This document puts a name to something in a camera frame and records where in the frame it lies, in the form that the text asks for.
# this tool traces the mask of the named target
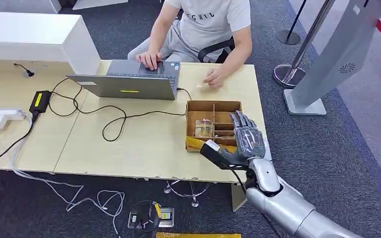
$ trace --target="floor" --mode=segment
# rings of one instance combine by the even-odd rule
[[[290,0],[298,11],[302,0]],[[310,1],[300,15],[300,22],[308,31],[324,0]],[[337,0],[313,41],[320,54],[342,17],[348,1]],[[363,69],[338,86],[344,103],[364,136],[381,168],[381,33],[376,30]]]
[[[381,167],[351,116],[349,104],[333,90],[322,98],[327,116],[289,115],[283,88],[271,76],[276,65],[290,62],[298,50],[298,46],[281,44],[274,36],[276,31],[291,26],[294,10],[287,0],[253,0],[251,7],[254,51],[247,63],[255,65],[277,173],[319,212],[343,227],[363,237],[381,237]],[[156,0],[136,0],[77,11],[63,9],[61,13],[83,16],[101,58],[126,59],[128,51],[148,37],[159,10]],[[302,24],[297,24],[296,31],[302,37],[306,34]],[[309,47],[303,67],[310,68],[317,57],[315,48]],[[86,189],[80,197],[95,197],[102,189],[125,192],[125,209],[116,220],[122,237],[131,237],[130,230],[123,229],[131,205],[148,199],[178,211],[176,225],[169,232],[275,237],[250,204],[237,213],[231,212],[228,184],[213,185],[200,197],[200,206],[192,208],[188,199],[165,195],[165,182],[160,180],[36,175],[83,184]],[[111,218],[91,204],[82,204],[67,213],[65,204],[45,184],[12,172],[0,172],[0,177],[6,183],[5,191],[0,192],[0,238],[115,237]],[[196,186],[201,189],[204,184]],[[70,188],[57,189],[65,196],[73,195]],[[183,182],[178,189],[185,192],[189,184]]]

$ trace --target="white cable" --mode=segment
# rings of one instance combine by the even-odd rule
[[[23,111],[21,111],[29,120],[30,122],[30,126],[32,126],[33,124],[33,120],[31,118],[31,116]],[[102,212],[106,213],[107,215],[113,217],[112,219],[112,224],[113,224],[113,228],[115,229],[116,231],[116,234],[118,235],[119,238],[121,238],[118,230],[116,229],[116,225],[115,225],[115,219],[118,215],[120,215],[120,213],[122,212],[122,209],[123,209],[123,203],[124,203],[124,199],[125,199],[125,193],[124,192],[119,192],[119,191],[110,191],[110,190],[102,190],[100,192],[97,193],[97,202],[94,201],[93,199],[91,198],[84,198],[82,199],[81,201],[79,202],[76,202],[74,203],[74,200],[76,199],[76,197],[78,196],[79,192],[84,188],[84,185],[72,185],[72,184],[69,184],[69,183],[65,183],[65,182],[56,182],[56,181],[52,181],[52,180],[48,180],[48,179],[44,179],[44,178],[37,178],[37,177],[34,177],[32,175],[29,175],[21,170],[19,170],[16,166],[15,166],[15,159],[18,155],[18,153],[21,151],[21,148],[23,147],[23,145],[25,144],[25,141],[28,137],[24,138],[23,140],[21,140],[18,145],[17,145],[17,148],[15,150],[15,153],[14,155],[12,156],[12,158],[10,159],[10,164],[11,164],[11,168],[12,168],[12,171],[14,171],[14,173],[18,176],[21,176],[23,178],[26,178],[26,179],[33,179],[33,180],[38,180],[38,181],[42,181],[44,183],[46,183],[55,193],[57,196],[59,196],[65,203],[67,203],[67,206],[66,206],[66,211],[69,212],[70,210],[72,210],[72,208],[76,207],[77,205],[81,204],[82,202],[84,201],[91,201],[93,202],[93,204],[99,208]],[[53,184],[61,184],[61,185],[66,185],[66,186],[70,186],[70,187],[77,187],[78,188],[78,191],[76,192],[76,194],[74,195],[74,197],[71,199],[71,201],[67,201],[62,195],[60,195],[56,189],[51,185],[51,183]],[[102,193],[114,193],[109,199],[106,200],[106,202],[102,205],[101,202],[100,202],[100,194]],[[107,207],[106,207],[106,204],[111,201],[115,196],[119,196],[120,198],[120,204],[119,204],[119,207],[117,209],[117,211],[114,213],[114,214],[111,214],[109,212],[107,212]]]

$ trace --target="speaker grille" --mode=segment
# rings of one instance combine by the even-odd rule
[[[347,63],[343,65],[341,68],[339,68],[340,73],[350,73],[356,68],[356,65],[353,63]]]

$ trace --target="stanchion base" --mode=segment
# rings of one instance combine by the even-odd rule
[[[306,108],[298,108],[294,105],[293,98],[290,92],[293,89],[284,89],[284,99],[287,104],[288,113],[291,115],[306,115],[306,116],[325,116],[326,109],[322,103],[322,99],[316,100]]]
[[[282,31],[279,31],[275,34],[275,36],[277,37],[277,40],[283,44],[286,44],[286,45],[297,45],[298,43],[300,43],[300,36],[295,33],[295,32],[292,32],[290,34],[290,37],[287,39],[287,36],[288,36],[288,33],[290,31],[288,30],[282,30]]]
[[[306,72],[298,67],[296,73],[294,74],[293,78],[290,79],[288,82],[284,82],[285,75],[287,72],[291,69],[291,64],[283,63],[275,67],[274,69],[274,79],[279,84],[283,85],[286,88],[295,88],[297,84],[305,77]]]

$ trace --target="gray pants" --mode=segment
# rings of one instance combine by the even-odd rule
[[[197,49],[188,46],[182,39],[179,30],[180,21],[175,20],[167,32],[166,40],[160,53],[164,61],[199,62]],[[144,53],[149,47],[149,38],[128,53],[128,60],[135,60],[136,55]]]

